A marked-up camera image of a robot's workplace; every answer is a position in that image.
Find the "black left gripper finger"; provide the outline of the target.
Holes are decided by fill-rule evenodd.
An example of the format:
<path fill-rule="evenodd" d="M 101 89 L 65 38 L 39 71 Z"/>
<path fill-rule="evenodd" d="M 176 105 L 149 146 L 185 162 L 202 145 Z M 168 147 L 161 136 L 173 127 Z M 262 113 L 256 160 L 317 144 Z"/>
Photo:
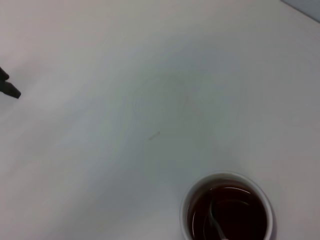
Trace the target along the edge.
<path fill-rule="evenodd" d="M 7 82 L 9 78 L 10 76 L 0 67 L 0 92 L 19 99 L 21 92 L 12 83 Z"/>

